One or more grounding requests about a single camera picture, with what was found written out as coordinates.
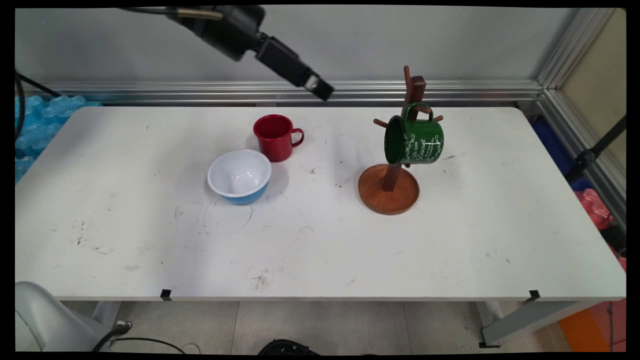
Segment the cable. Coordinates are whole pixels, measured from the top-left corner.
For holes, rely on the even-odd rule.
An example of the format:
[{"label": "cable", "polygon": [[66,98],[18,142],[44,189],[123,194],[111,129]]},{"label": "cable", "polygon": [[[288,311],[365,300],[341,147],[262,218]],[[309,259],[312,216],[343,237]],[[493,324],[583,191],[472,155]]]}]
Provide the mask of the cable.
[{"label": "cable", "polygon": [[18,126],[15,128],[14,143],[18,141],[18,137],[22,132],[22,126],[24,125],[24,112],[26,110],[26,104],[24,103],[24,90],[22,89],[22,82],[20,81],[20,76],[17,71],[15,72],[15,88],[18,90],[18,102],[20,103],[20,110],[18,115]]},{"label": "cable", "polygon": [[176,17],[191,17],[196,19],[222,20],[224,15],[220,12],[212,12],[209,10],[187,9],[187,8],[118,8],[127,10],[128,12],[149,13],[153,15],[171,15]]},{"label": "cable", "polygon": [[188,347],[188,346],[192,346],[195,347],[198,350],[198,355],[202,354],[202,352],[200,351],[200,347],[198,345],[192,344],[192,343],[188,343],[187,345],[184,345],[181,349],[182,351],[184,351],[184,348]]},{"label": "cable", "polygon": [[609,342],[609,352],[613,352],[613,301],[609,302],[609,308],[607,309],[609,313],[609,326],[611,326],[611,339]]},{"label": "cable", "polygon": [[175,346],[174,344],[169,344],[169,343],[167,343],[166,341],[156,340],[156,339],[150,339],[150,338],[117,338],[117,339],[113,339],[113,340],[111,340],[111,342],[114,342],[114,341],[125,341],[125,340],[152,341],[152,342],[154,342],[154,343],[160,343],[160,344],[168,345],[168,346],[170,346],[170,347],[174,348],[175,350],[178,350],[181,354],[185,354],[185,355],[187,354],[187,353],[185,353],[184,351],[182,351],[182,349],[181,349],[181,348],[179,348],[179,347]]},{"label": "cable", "polygon": [[[616,259],[619,259],[623,252],[627,251],[627,248],[618,251],[616,255]],[[609,328],[611,329],[611,338],[609,339],[609,352],[613,352],[613,301],[609,302],[609,307],[607,308],[607,312],[609,313]]]},{"label": "cable", "polygon": [[40,90],[46,92],[47,94],[53,96],[53,97],[59,97],[62,96],[59,92],[55,92],[53,90],[51,90],[50,88],[47,88],[46,86],[42,85],[42,84],[38,84],[37,82],[27,78],[26,76],[22,75],[19,72],[15,72],[16,74],[18,74],[18,77],[20,78],[20,80],[24,81],[25,83],[35,87],[35,88],[39,88]]},{"label": "cable", "polygon": [[150,13],[154,15],[173,15],[178,16],[176,9],[153,9],[153,8],[118,8],[121,10],[127,10],[134,13]]},{"label": "cable", "polygon": [[98,352],[100,351],[100,349],[102,349],[102,347],[104,346],[104,344],[109,341],[109,339],[114,336],[114,335],[124,335],[127,332],[129,332],[129,329],[131,329],[131,327],[133,326],[133,324],[131,322],[126,322],[122,325],[118,325],[116,327],[114,327],[111,331],[109,331],[105,336],[102,337],[102,339],[100,339],[100,341],[98,341],[97,344],[95,344],[95,346],[93,347],[93,349],[91,350],[92,352]]}]

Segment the red mug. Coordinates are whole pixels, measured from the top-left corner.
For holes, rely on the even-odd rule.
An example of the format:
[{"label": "red mug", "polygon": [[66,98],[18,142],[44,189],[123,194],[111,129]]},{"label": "red mug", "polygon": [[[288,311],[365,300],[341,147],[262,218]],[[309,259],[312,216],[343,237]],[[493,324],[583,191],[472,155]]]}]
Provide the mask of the red mug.
[{"label": "red mug", "polygon": [[[258,119],[253,125],[253,133],[258,137],[260,152],[272,163],[285,161],[293,148],[305,139],[301,129],[294,129],[293,123],[282,115],[266,115]],[[302,137],[295,143],[291,142],[291,134],[300,133]]]}]

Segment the white chair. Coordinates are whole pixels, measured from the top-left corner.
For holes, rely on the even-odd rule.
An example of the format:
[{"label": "white chair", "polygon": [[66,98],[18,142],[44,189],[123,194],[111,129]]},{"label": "white chair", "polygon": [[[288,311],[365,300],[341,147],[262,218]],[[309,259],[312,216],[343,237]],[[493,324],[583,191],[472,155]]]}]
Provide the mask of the white chair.
[{"label": "white chair", "polygon": [[[98,313],[97,309],[94,319],[100,318]],[[16,351],[91,351],[110,330],[67,309],[40,285],[15,283]]]}]

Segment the white bowl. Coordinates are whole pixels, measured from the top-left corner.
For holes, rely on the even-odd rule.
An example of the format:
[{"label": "white bowl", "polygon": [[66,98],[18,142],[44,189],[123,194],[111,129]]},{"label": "white bowl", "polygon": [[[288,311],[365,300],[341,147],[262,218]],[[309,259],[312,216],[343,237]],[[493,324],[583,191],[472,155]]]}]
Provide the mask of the white bowl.
[{"label": "white bowl", "polygon": [[271,162],[255,150],[228,152],[213,161],[207,173],[211,189],[235,204],[257,200],[270,179]]}]

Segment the wooden mug stand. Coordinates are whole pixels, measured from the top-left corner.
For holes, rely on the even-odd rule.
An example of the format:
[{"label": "wooden mug stand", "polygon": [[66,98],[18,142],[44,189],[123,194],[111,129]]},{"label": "wooden mug stand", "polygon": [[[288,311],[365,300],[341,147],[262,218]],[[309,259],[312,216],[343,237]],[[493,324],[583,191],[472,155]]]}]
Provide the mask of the wooden mug stand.
[{"label": "wooden mug stand", "polygon": [[[413,102],[422,102],[426,83],[422,76],[411,77],[409,66],[404,66],[404,82],[406,94],[401,113]],[[415,120],[418,111],[431,113],[431,109],[416,106],[409,111],[408,120]],[[434,118],[441,121],[442,116]],[[387,123],[378,119],[374,124],[387,127]],[[420,186],[411,173],[402,168],[402,164],[379,164],[364,170],[358,180],[358,192],[362,202],[377,213],[383,215],[397,215],[409,210],[420,195]]]}]

